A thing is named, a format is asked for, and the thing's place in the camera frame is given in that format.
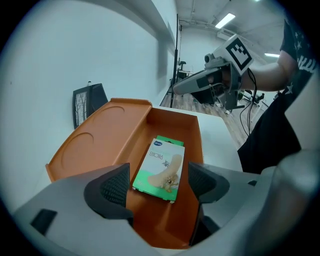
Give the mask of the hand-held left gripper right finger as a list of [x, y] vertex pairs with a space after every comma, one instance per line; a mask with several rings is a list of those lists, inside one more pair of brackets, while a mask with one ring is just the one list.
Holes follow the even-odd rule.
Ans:
[[188, 184], [199, 206], [186, 253], [244, 253], [275, 170], [254, 174], [189, 162]]

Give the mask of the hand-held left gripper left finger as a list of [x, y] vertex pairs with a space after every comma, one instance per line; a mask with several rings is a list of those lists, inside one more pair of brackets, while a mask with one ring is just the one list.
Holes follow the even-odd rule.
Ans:
[[46, 256], [152, 256], [126, 208], [130, 165], [112, 165], [48, 185], [14, 214]]

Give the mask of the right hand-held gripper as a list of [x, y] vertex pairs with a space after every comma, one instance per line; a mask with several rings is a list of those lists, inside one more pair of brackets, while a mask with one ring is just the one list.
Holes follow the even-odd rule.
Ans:
[[227, 111], [238, 106], [238, 94], [243, 76], [253, 63], [253, 57], [238, 35], [204, 57], [204, 70], [194, 73], [173, 85], [176, 95], [191, 94], [213, 87], [214, 97]]

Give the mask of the green packet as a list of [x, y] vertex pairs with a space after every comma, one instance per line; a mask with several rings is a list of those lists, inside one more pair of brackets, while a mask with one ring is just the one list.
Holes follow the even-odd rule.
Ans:
[[173, 204], [178, 195], [184, 155], [184, 142], [158, 135], [150, 143], [132, 189]]

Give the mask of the orange cardboard box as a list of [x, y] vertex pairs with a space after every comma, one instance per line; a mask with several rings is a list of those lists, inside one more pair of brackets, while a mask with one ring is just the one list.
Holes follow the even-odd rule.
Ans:
[[154, 108], [147, 100], [112, 98], [71, 133], [45, 167], [54, 182], [129, 163], [130, 179], [134, 180], [150, 143], [158, 135], [184, 143], [176, 201], [169, 203], [130, 189], [126, 207], [133, 212], [134, 230], [151, 246], [187, 249], [199, 206], [188, 183], [188, 164], [204, 161], [196, 116]]

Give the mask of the person's right forearm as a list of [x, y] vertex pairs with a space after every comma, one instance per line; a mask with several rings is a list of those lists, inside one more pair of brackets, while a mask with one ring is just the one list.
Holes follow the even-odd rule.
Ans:
[[285, 51], [281, 51], [277, 62], [248, 69], [242, 76], [242, 90], [276, 92], [286, 88], [298, 70], [298, 63]]

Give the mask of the black upright pole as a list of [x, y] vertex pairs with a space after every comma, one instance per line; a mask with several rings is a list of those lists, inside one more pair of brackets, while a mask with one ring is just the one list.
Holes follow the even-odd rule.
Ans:
[[177, 61], [178, 61], [178, 32], [179, 32], [179, 15], [176, 14], [176, 39], [175, 39], [175, 50], [174, 50], [174, 66], [173, 66], [173, 75], [171, 79], [171, 96], [170, 96], [170, 108], [173, 106], [173, 100], [174, 100], [174, 91], [173, 87], [176, 83], [176, 75], [177, 75]]

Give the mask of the black star-print shirt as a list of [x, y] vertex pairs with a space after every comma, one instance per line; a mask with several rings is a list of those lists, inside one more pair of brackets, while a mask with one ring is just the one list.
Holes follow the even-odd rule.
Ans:
[[285, 112], [302, 92], [318, 63], [307, 36], [289, 16], [284, 19], [281, 51], [297, 61], [298, 69], [285, 89], [278, 90], [280, 95], [262, 114], [237, 151], [242, 170], [247, 173], [260, 174], [265, 168], [276, 166], [286, 156], [301, 150]]

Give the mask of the black picture frame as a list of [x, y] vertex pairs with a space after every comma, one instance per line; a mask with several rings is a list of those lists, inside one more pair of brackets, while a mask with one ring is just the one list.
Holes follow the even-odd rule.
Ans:
[[107, 102], [108, 98], [102, 83], [89, 84], [73, 91], [72, 117], [74, 129]]

